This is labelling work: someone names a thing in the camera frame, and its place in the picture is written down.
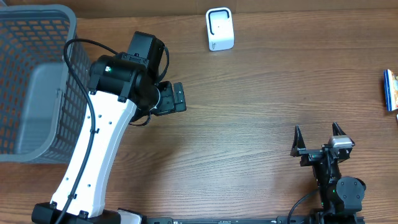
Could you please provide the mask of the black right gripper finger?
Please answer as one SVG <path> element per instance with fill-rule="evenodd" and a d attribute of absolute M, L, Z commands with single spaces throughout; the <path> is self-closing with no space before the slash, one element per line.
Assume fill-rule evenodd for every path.
<path fill-rule="evenodd" d="M 334 122 L 332 124 L 332 130 L 333 130 L 333 135 L 334 136 L 343 136 L 346 133 L 340 128 L 337 122 Z"/>
<path fill-rule="evenodd" d="M 295 133 L 294 133 L 294 140 L 292 144 L 292 152 L 298 152 L 301 150 L 305 150 L 305 143 L 302 137 L 301 130 L 299 128 L 299 125 L 295 126 Z"/>

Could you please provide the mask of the yellow snack bag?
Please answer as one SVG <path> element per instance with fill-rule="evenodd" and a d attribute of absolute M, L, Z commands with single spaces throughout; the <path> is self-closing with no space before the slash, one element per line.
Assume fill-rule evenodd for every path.
<path fill-rule="evenodd" d="M 386 107 L 388 111 L 395 111 L 398 104 L 398 82 L 397 74 L 391 70 L 384 70 L 384 91 L 386 98 Z"/>

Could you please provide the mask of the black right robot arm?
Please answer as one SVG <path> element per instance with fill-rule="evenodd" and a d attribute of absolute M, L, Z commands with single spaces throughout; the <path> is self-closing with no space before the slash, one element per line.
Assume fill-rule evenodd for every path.
<path fill-rule="evenodd" d="M 364 223 L 356 214 L 362 210 L 366 184 L 359 178 L 345 176 L 339 164 L 350 158 L 355 142 L 332 124 L 333 135 L 319 149 L 307 149 L 299 126 L 295 127 L 290 155 L 300 158 L 302 167 L 310 166 L 317 181 L 317 189 L 298 200 L 287 215 L 287 223 L 294 219 L 295 209 L 306 199 L 320 195 L 321 208 L 313 209 L 302 218 L 303 223 Z"/>

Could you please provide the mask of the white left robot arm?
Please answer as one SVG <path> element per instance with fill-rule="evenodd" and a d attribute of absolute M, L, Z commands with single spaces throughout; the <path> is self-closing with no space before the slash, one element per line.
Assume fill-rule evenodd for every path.
<path fill-rule="evenodd" d="M 129 125 L 187 109 L 183 86 L 160 69 L 168 48 L 156 36 L 135 32 L 126 52 L 109 49 L 92 63 L 81 87 L 85 119 L 63 180 L 49 202 L 35 205 L 34 223 L 144 223 L 139 213 L 105 209 L 109 175 Z"/>

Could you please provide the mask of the white barcode scanner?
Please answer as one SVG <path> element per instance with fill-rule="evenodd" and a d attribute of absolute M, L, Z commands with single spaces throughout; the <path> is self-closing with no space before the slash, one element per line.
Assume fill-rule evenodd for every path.
<path fill-rule="evenodd" d="M 234 47 L 231 10 L 227 7 L 209 9 L 205 15 L 209 50 L 221 51 Z"/>

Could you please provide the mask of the dark grey plastic basket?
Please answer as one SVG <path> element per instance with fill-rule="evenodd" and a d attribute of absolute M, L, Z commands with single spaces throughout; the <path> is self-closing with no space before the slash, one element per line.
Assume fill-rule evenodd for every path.
<path fill-rule="evenodd" d="M 86 112 L 90 59 L 66 6 L 1 9 L 1 161 L 70 161 Z"/>

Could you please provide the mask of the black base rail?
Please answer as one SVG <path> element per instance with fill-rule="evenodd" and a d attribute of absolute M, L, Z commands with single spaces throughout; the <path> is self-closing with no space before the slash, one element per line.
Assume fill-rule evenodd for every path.
<path fill-rule="evenodd" d="M 291 216 L 287 221 L 287 216 L 274 218 L 197 218 L 197 219 L 175 219 L 170 217 L 147 217 L 131 210 L 118 209 L 121 216 L 121 223 L 132 224 L 305 224 L 317 223 L 310 221 L 309 216 Z"/>

